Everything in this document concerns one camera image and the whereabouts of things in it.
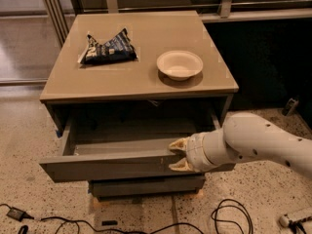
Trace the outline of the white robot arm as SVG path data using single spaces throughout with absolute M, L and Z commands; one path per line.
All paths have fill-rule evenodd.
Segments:
M 207 173 L 223 165 L 267 160 L 312 178 L 312 140 L 248 112 L 228 116 L 217 130 L 180 138 L 169 149 L 184 154 L 169 165 L 177 172 Z

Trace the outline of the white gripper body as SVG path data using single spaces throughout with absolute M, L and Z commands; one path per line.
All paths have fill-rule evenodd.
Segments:
M 186 144 L 186 159 L 195 172 L 208 172 L 229 164 L 230 158 L 223 132 L 192 135 Z

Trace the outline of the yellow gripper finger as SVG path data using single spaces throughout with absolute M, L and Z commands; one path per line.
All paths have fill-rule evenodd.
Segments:
M 193 172 L 194 171 L 193 166 L 187 161 L 186 158 L 182 158 L 178 162 L 174 164 L 170 164 L 169 168 L 172 171 L 176 171 L 176 172 Z
M 169 144 L 168 149 L 170 151 L 185 152 L 187 149 L 187 142 L 188 142 L 187 137 L 177 139 Z

